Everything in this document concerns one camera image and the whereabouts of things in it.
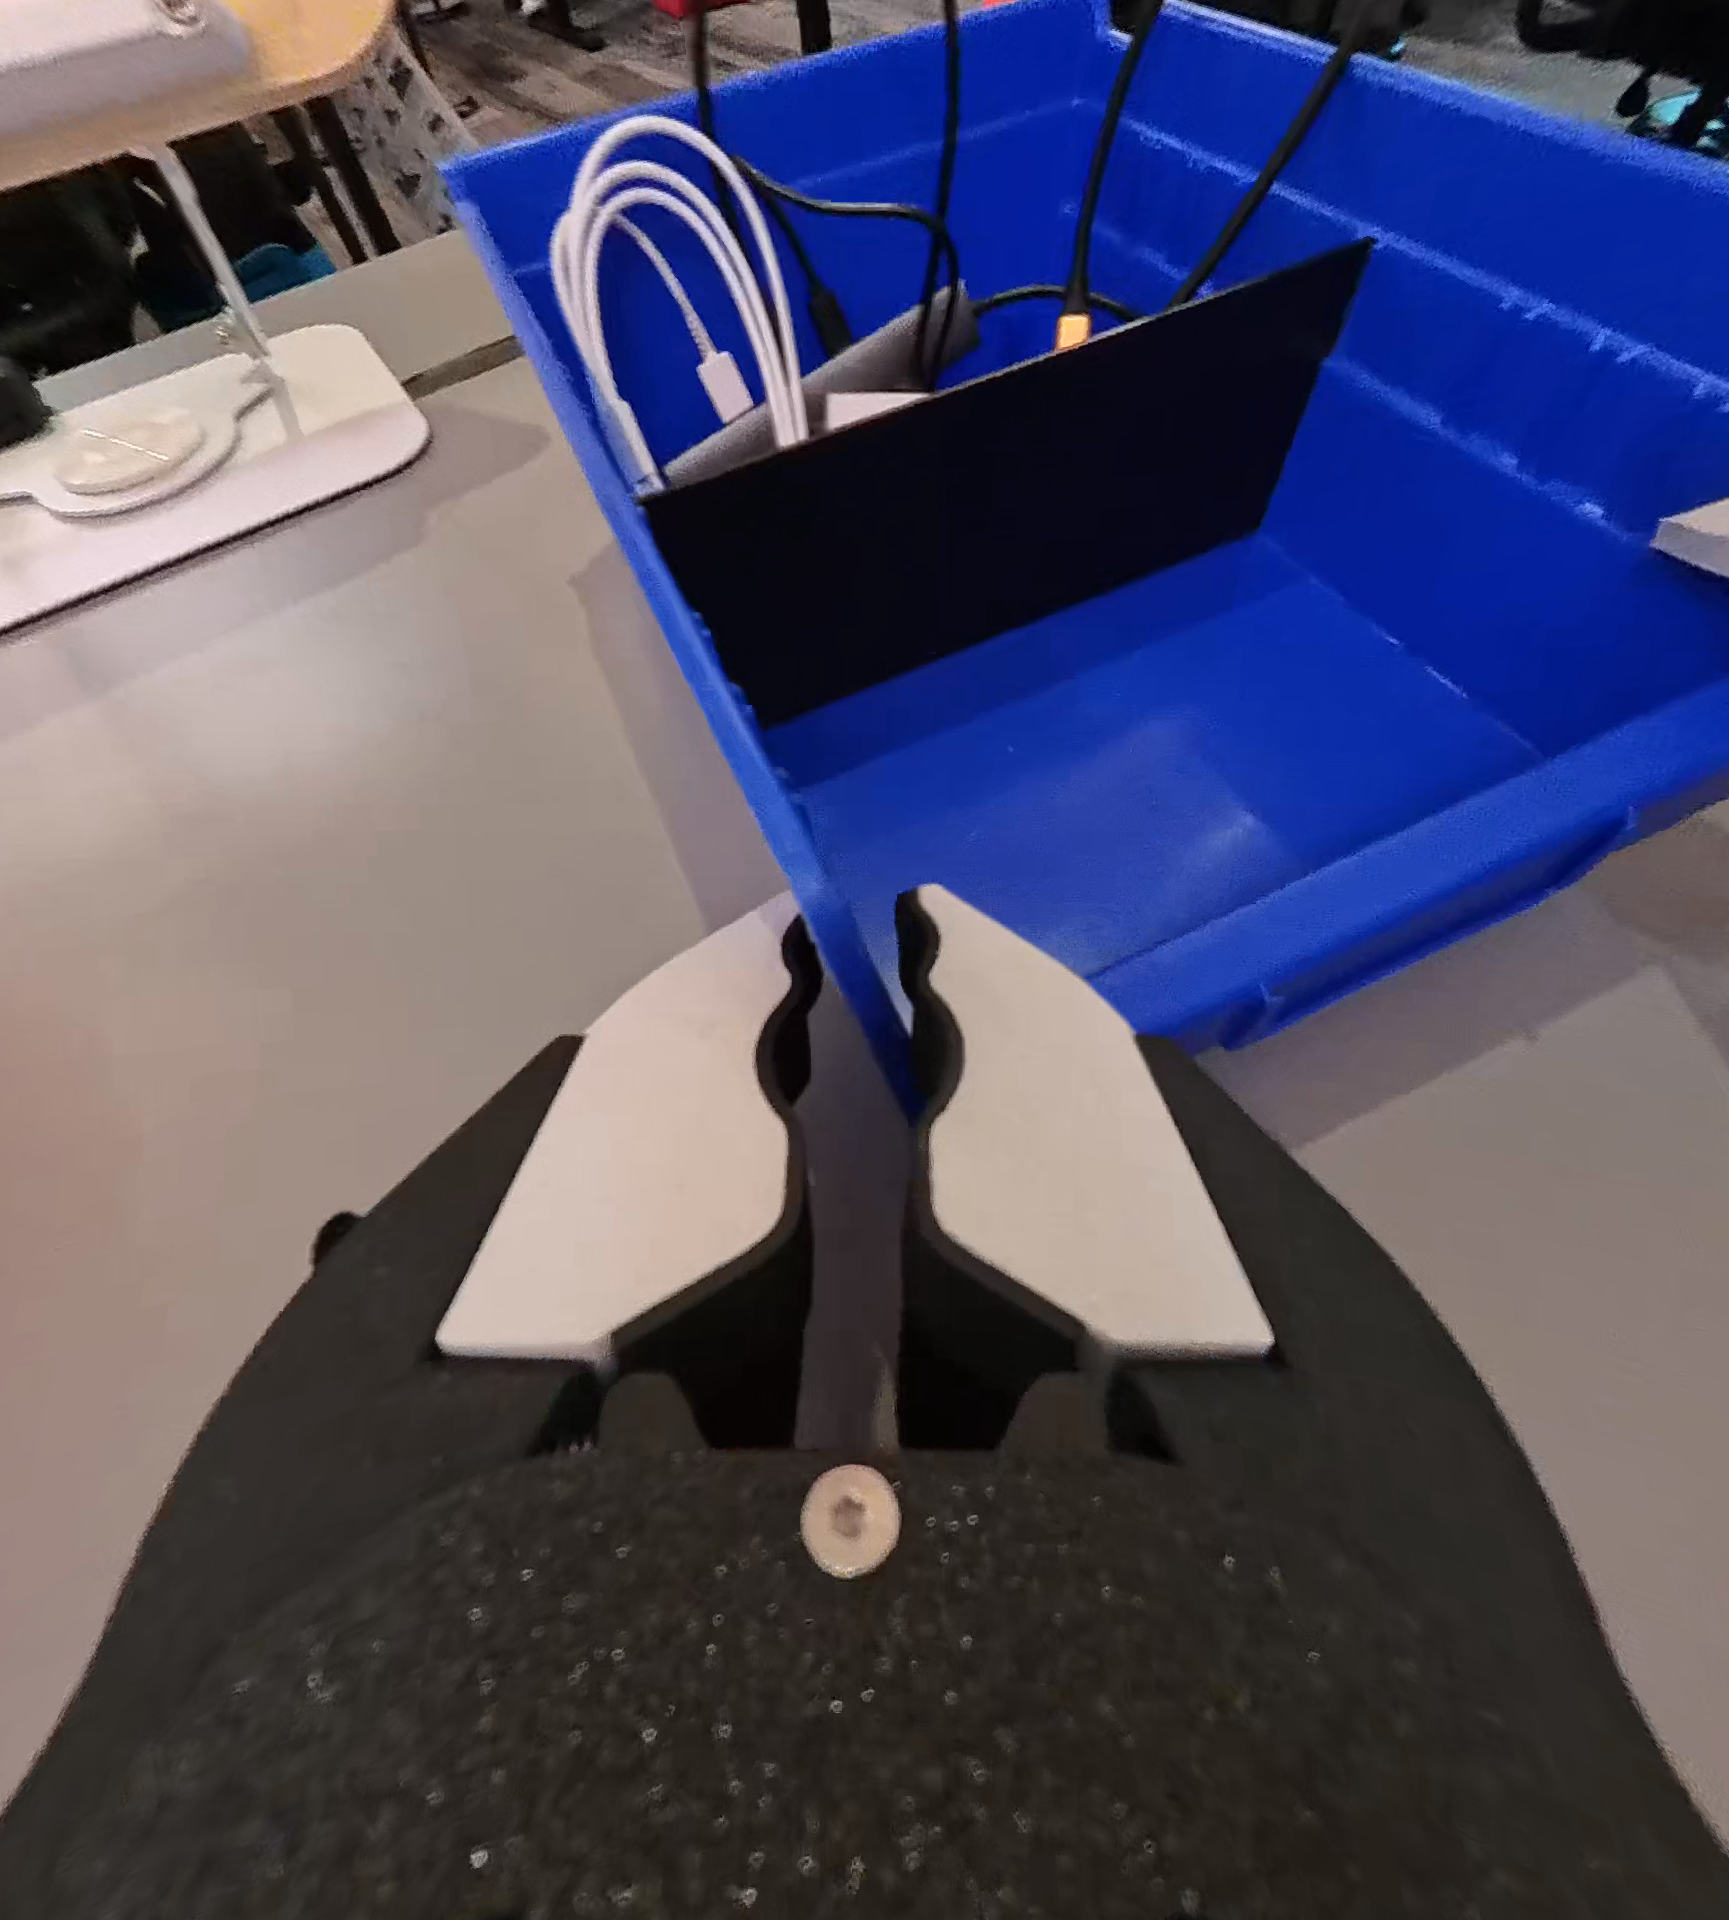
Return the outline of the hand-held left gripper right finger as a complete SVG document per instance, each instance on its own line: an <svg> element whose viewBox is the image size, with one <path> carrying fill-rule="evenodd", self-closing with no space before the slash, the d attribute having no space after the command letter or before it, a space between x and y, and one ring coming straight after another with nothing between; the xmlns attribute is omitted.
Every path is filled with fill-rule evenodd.
<svg viewBox="0 0 1729 1920"><path fill-rule="evenodd" d="M914 1226L951 1274L1084 1356L1278 1346L1135 1025L941 882L897 901Z"/></svg>

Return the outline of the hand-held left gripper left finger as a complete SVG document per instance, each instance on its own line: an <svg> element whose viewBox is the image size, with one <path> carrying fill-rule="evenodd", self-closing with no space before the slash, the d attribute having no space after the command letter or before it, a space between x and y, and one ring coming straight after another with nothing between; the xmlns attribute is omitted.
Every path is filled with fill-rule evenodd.
<svg viewBox="0 0 1729 1920"><path fill-rule="evenodd" d="M613 999L572 1050L438 1351L613 1370L663 1308L773 1241L804 1196L797 1107L821 989L804 920L776 896Z"/></svg>

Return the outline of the blue plastic bin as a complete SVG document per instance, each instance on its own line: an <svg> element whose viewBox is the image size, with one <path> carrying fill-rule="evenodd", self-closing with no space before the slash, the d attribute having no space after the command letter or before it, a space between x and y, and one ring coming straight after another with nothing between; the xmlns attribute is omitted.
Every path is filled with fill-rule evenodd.
<svg viewBox="0 0 1729 1920"><path fill-rule="evenodd" d="M1168 6L1097 204L1096 336L1158 315L1326 60ZM1729 494L1729 166L1355 61L1195 302L1376 242L1261 530L776 728L646 498L713 432L658 269L553 279L581 178L711 166L639 125L452 192L828 971L888 1068L895 901L941 882L1132 1025L1257 1042L1729 800L1729 582L1652 547Z"/></svg>

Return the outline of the black cable orange plug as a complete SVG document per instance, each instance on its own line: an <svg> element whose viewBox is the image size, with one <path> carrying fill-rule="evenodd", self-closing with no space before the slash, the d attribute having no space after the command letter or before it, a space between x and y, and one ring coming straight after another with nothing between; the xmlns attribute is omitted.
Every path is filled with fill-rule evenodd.
<svg viewBox="0 0 1729 1920"><path fill-rule="evenodd" d="M1097 204L1103 204L1103 185L1106 182L1109 159L1115 156L1116 130L1125 104L1130 99L1145 46L1149 44L1154 27L1158 25L1158 18L1163 17L1163 1L1113 5L1113 20L1125 32L1125 48L1116 60L1113 84L1109 84L1109 92L1106 94L1103 116L1097 118L1091 144L1091 156L1084 168L1084 188L1082 194L1079 194L1073 221L1065 279L1058 286L1017 286L991 293L981 302L974 302L974 312L977 319L986 319L986 314L994 314L996 310L1005 310L1008 307L1027 305L1029 302L1056 298L1058 319L1051 334L1051 348L1079 348L1092 338L1094 307L1091 269Z"/></svg>

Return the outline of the grey desk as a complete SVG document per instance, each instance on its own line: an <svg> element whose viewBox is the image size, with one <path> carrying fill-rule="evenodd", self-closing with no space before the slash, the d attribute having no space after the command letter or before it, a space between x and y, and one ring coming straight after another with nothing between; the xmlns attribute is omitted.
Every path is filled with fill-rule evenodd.
<svg viewBox="0 0 1729 1920"><path fill-rule="evenodd" d="M0 1808L326 1217L781 884L464 236L263 319L428 451L0 645ZM1461 1339L1729 1847L1729 800L1206 1064Z"/></svg>

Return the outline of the black divider in blue bin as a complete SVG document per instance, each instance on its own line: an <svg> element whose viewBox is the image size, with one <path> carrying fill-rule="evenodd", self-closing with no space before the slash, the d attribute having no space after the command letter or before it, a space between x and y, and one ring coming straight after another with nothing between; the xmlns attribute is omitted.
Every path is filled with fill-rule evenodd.
<svg viewBox="0 0 1729 1920"><path fill-rule="evenodd" d="M764 729L1261 530L1376 242L646 498Z"/></svg>

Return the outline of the wooden book stand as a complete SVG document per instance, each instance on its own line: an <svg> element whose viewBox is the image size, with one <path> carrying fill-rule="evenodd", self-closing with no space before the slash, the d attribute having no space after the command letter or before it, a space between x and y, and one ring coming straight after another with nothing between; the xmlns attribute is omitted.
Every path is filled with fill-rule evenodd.
<svg viewBox="0 0 1729 1920"><path fill-rule="evenodd" d="M134 159L223 302L223 348L0 451L0 638L397 473L428 424L349 324L268 334L175 144L356 78L393 5L0 3L0 194Z"/></svg>

